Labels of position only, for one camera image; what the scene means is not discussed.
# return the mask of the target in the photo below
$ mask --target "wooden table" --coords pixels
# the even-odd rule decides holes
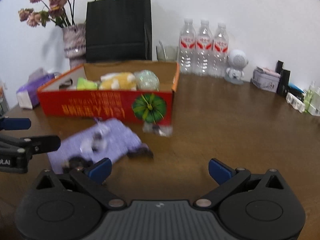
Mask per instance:
[[[93,120],[46,117],[12,109],[10,117],[28,117],[26,131],[3,132],[16,137],[57,134],[61,139],[86,129]],[[277,168],[306,211],[299,239],[320,239],[320,118],[300,114],[279,95],[246,83],[233,85],[210,77],[181,76],[174,99],[173,136],[162,138],[129,125],[154,152],[154,159],[119,160],[107,186],[126,201],[189,199],[217,187],[208,174],[215,157],[230,167],[264,173]],[[27,174],[0,173],[1,239],[19,239],[13,211],[32,181],[50,168],[45,154],[36,155]]]

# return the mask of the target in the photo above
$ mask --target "red cardboard box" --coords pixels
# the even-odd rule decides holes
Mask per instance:
[[[67,90],[65,83],[76,84],[79,77],[100,80],[107,73],[151,70],[160,81],[159,91]],[[173,93],[177,89],[179,66],[176,63],[126,61],[116,63],[85,63],[38,89],[38,97],[46,115],[115,117],[121,121],[171,123]]]

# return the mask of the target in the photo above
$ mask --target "plastic bottle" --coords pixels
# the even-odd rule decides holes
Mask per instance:
[[[311,85],[309,86],[309,89],[307,90],[306,96],[304,97],[304,100],[303,100],[303,103],[306,106],[306,109],[304,110],[305,113],[308,112],[310,102],[312,100],[314,93],[315,93],[315,82],[312,81]]]
[[[179,52],[177,62],[181,73],[192,73],[192,63],[196,48],[196,31],[192,19],[184,19],[184,27],[180,32]]]
[[[229,36],[224,23],[218,23],[218,28],[213,36],[212,68],[209,75],[223,77],[227,66]]]
[[[201,20],[201,27],[196,36],[196,55],[193,64],[193,73],[207,75],[212,68],[212,33],[209,29],[209,21]]]

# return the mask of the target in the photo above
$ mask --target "green bottle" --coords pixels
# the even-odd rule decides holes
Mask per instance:
[[[314,93],[315,93],[315,82],[312,81],[311,85],[309,86],[309,89],[307,90],[306,96],[304,97],[304,100],[303,100],[303,103],[306,106],[306,109],[304,110],[305,113],[308,112],[310,102],[312,100]]]

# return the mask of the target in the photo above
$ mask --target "bottle cap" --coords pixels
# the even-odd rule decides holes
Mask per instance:
[[[209,25],[209,21],[208,20],[201,20],[201,25]]]
[[[218,23],[218,27],[225,28],[226,24],[225,23]]]
[[[184,19],[184,23],[186,23],[186,24],[192,24],[192,23],[193,23],[193,19],[185,18],[185,19]]]

